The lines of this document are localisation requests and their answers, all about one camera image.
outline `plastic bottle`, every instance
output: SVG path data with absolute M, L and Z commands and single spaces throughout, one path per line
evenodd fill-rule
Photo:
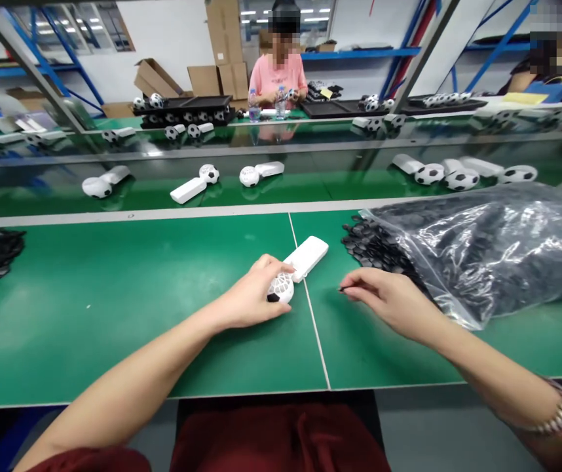
M 274 108 L 276 110 L 276 119 L 283 120 L 286 118 L 286 88 L 283 85 L 279 85 Z
M 259 121 L 259 116 L 261 115 L 261 110 L 257 105 L 256 101 L 257 95 L 254 88 L 250 89 L 248 94 L 248 117 L 251 123 L 257 123 Z

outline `plastic bag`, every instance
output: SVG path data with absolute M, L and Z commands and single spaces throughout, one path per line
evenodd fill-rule
M 537 183 L 363 210 L 395 236 L 441 310 L 491 317 L 562 298 L 562 191 Z

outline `gray floor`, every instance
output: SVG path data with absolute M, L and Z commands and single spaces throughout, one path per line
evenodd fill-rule
M 375 397 L 394 472 L 543 470 L 467 385 L 378 390 Z M 154 472 L 170 466 L 177 410 L 177 401 L 167 401 L 130 442 Z M 53 419 L 50 415 L 35 427 L 22 451 Z

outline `window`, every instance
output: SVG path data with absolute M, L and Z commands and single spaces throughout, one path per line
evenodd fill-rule
M 261 28 L 268 28 L 268 16 L 274 0 L 240 0 L 242 41 L 258 42 Z M 327 39 L 335 0 L 295 0 L 301 9 L 301 44 L 314 45 Z
M 58 3 L 42 9 L 16 7 L 10 11 L 46 55 L 64 48 L 43 12 L 76 54 L 134 50 L 115 2 Z

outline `woman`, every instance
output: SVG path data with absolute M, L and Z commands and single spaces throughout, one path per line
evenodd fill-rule
M 275 4 L 269 20 L 272 50 L 262 55 L 253 68 L 250 90 L 255 90 L 257 105 L 273 108 L 279 86 L 291 89 L 296 96 L 288 98 L 288 109 L 307 97 L 307 80 L 301 55 L 294 52 L 294 38 L 299 32 L 301 10 L 294 4 Z
M 14 472 L 149 471 L 147 460 L 123 445 L 152 418 L 211 337 L 291 310 L 268 303 L 266 293 L 280 272 L 293 270 L 262 256 L 228 292 L 93 383 L 37 439 Z M 451 322 L 404 275 L 362 268 L 348 274 L 339 291 L 365 303 L 398 334 L 444 356 L 546 469 L 562 471 L 558 385 Z M 170 470 L 389 471 L 370 426 L 345 407 L 288 403 L 192 414 L 179 432 Z M 529 432 L 546 425 L 551 426 L 545 434 Z

